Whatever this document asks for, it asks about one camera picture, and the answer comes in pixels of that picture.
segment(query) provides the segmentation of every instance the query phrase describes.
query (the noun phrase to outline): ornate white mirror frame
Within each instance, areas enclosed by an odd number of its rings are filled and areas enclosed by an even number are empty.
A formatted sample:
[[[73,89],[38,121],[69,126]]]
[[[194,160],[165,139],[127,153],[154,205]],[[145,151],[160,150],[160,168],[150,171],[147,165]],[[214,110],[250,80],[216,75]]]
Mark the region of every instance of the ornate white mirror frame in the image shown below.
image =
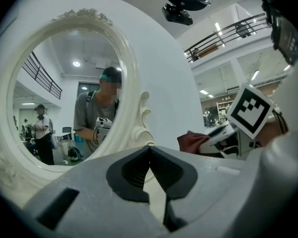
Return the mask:
[[[74,28],[89,29],[103,35],[117,53],[124,78],[122,101],[111,131],[89,159],[133,147],[154,145],[154,139],[144,122],[144,116],[150,113],[146,107],[149,94],[141,92],[138,64],[128,39],[111,20],[95,9],[66,12],[39,31],[29,33],[9,59],[1,62],[0,185],[4,184],[4,187],[15,192],[26,191],[29,197],[72,167],[47,166],[29,154],[21,142],[14,127],[12,111],[16,78],[25,59],[37,45],[54,34]]]

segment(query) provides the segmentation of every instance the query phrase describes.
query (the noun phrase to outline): black camera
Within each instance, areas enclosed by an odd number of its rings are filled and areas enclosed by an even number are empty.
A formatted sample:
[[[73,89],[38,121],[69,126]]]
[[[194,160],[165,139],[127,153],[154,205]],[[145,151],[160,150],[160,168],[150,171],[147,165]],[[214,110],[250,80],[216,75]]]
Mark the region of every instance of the black camera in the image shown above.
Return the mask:
[[[168,3],[162,7],[162,12],[166,20],[169,22],[179,23],[183,25],[192,25],[193,20],[186,10],[183,10],[175,5],[170,5]]]

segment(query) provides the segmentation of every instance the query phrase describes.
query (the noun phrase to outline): cap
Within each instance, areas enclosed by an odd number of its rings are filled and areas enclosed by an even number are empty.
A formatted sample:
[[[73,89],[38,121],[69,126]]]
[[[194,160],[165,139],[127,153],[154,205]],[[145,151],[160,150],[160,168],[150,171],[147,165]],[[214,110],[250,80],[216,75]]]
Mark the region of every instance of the cap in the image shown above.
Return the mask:
[[[37,111],[38,109],[45,109],[43,104],[39,104],[34,110]]]
[[[115,67],[108,67],[104,69],[101,78],[108,83],[121,83],[121,70]]]
[[[202,10],[207,5],[196,0],[169,0],[173,5],[183,10]]]

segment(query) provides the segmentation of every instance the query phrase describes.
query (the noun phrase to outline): white column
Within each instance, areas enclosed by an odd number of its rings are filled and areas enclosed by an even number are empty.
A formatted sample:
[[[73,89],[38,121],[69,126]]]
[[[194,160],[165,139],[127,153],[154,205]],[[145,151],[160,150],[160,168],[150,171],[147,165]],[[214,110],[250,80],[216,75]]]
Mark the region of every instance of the white column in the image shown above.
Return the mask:
[[[238,85],[240,86],[242,83],[246,82],[246,78],[243,72],[242,67],[240,66],[238,60],[236,58],[233,58],[230,60],[230,64],[232,65],[232,69],[234,71],[236,80],[238,82]]]

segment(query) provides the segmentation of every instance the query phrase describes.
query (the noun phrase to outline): black metal railing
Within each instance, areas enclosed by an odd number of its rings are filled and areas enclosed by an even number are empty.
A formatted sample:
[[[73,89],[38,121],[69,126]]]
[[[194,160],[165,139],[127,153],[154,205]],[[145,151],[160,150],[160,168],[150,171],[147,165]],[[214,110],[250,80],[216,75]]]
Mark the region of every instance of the black metal railing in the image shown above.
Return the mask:
[[[32,52],[25,60],[23,69],[45,90],[54,95],[56,98],[61,98],[62,89],[54,82],[50,75],[46,72],[40,61]]]
[[[256,34],[258,31],[268,28],[266,23],[266,15],[264,13],[255,15],[232,25],[224,27],[220,31],[205,37],[201,41],[189,47],[184,51],[188,62],[194,62],[207,54],[218,50],[218,47],[225,47],[228,42],[238,38],[246,38],[252,33]]]

